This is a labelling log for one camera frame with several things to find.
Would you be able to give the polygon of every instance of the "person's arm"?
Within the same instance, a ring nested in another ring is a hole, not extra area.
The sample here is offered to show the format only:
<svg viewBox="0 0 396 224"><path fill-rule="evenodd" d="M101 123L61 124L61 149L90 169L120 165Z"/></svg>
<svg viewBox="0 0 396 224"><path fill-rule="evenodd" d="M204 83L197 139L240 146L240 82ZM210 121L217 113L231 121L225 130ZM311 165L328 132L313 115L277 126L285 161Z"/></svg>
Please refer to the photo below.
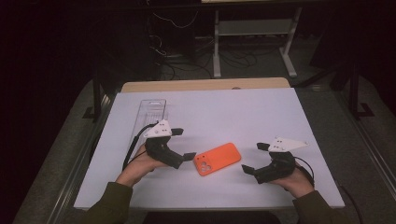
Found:
<svg viewBox="0 0 396 224"><path fill-rule="evenodd" d="M124 223L127 220L132 187L148 172L166 166L145 151L144 146L140 147L116 181L107 184L102 198L85 213L81 224Z"/></svg>
<svg viewBox="0 0 396 224"><path fill-rule="evenodd" d="M301 224L351 224L349 218L330 208L318 191L314 189L302 171L295 168L285 178L272 181L286 189L293 200Z"/></svg>

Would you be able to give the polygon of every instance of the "wire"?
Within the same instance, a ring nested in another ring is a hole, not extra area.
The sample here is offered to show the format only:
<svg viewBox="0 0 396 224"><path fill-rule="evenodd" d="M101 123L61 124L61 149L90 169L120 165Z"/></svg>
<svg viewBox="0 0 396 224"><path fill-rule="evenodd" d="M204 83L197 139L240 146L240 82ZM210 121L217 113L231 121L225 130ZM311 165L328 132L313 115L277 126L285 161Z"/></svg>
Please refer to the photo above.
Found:
<svg viewBox="0 0 396 224"><path fill-rule="evenodd" d="M135 160L136 158L138 158L139 156L143 155L144 153L146 153L146 150L144 150L144 151L142 151L141 153L139 153L138 155L134 156L134 157L128 162L128 164L131 163L131 161L134 161L134 160Z"/></svg>
<svg viewBox="0 0 396 224"><path fill-rule="evenodd" d="M309 165L308 162L306 162L305 160L303 160L303 159L301 159L301 158L299 158L299 157L294 157L294 159L297 159L297 160L299 160L299 161L303 161L303 162L309 167L309 169L311 170L312 179L315 179L315 177L314 177L314 170L312 169L312 167Z"/></svg>
<svg viewBox="0 0 396 224"><path fill-rule="evenodd" d="M137 141L139 140L139 136L145 131L147 128L152 128L156 125L157 123L149 124L146 125L145 127L140 130L140 132L134 137L134 141L132 142L131 146L128 149L128 152L125 156L124 163L122 165L122 170L126 168L126 166L129 164L128 160L131 158L132 152L134 151L134 148L136 147Z"/></svg>
<svg viewBox="0 0 396 224"><path fill-rule="evenodd" d="M191 25L195 22L195 19L197 18L197 15L198 15L198 11L195 12L194 17L192 18L192 20L191 20L187 25L177 25L177 24L175 24L175 22L172 21L172 20L169 20L169 19L166 19L166 18L164 18L164 17L161 17L161 16L157 15L156 13L152 13L152 14L153 14L155 17L157 17L158 19L161 19L161 20L163 20L163 21L170 21L176 28L184 29L184 28L187 28L187 27L191 26Z"/></svg>
<svg viewBox="0 0 396 224"><path fill-rule="evenodd" d="M344 193L346 194L346 196L349 198L349 200L352 202L353 207L355 208L356 213L358 214L358 218L359 218L359 223L363 224L363 218L361 216L361 210L359 209L358 205L356 204L355 200L352 198L352 195L350 195L350 193L347 191L347 189L342 186L339 185L338 186L340 189L342 189L344 191Z"/></svg>

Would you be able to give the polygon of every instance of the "white tabletop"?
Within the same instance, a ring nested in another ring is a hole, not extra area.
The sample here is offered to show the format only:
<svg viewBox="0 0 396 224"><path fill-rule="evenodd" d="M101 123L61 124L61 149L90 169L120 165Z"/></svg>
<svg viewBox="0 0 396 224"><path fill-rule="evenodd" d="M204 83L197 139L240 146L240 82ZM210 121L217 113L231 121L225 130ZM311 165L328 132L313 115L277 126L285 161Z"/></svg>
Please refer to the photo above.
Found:
<svg viewBox="0 0 396 224"><path fill-rule="evenodd" d="M315 172L316 189L332 207L344 202L309 126L295 90L254 89L222 91L156 91L120 93L111 109L102 137L75 202L89 208L102 196L106 184L121 172L133 139L142 100L165 99L172 128L182 128L168 146L183 154L202 153L228 142L242 160L207 176L200 176L192 161L178 170L158 168L135 187L132 208L148 210L281 209L293 207L292 197L279 186L259 185L241 164L262 168L271 162L256 144L275 137L307 142L291 153L307 161Z"/></svg>

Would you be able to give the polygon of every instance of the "orange phone case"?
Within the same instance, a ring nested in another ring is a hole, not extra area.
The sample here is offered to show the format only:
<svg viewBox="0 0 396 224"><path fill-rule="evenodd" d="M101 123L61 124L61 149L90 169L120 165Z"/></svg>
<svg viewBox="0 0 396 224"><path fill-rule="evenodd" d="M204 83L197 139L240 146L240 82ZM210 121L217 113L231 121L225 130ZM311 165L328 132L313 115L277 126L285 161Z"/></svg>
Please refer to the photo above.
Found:
<svg viewBox="0 0 396 224"><path fill-rule="evenodd" d="M196 155L194 164L200 175L209 175L240 160L241 154L235 145L227 143Z"/></svg>

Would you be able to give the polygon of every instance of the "olive green sleeve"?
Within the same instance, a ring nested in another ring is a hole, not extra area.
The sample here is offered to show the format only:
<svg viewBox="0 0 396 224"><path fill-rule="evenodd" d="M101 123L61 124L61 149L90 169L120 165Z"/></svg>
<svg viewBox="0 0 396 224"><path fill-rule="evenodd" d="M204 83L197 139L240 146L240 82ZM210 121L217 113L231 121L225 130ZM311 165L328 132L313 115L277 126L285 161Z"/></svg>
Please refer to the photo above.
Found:
<svg viewBox="0 0 396 224"><path fill-rule="evenodd" d="M128 218L133 190L127 186L109 182L102 198L91 207L81 224L124 223Z"/></svg>
<svg viewBox="0 0 396 224"><path fill-rule="evenodd" d="M330 208L316 190L293 201L302 224L351 224L346 216Z"/></svg>

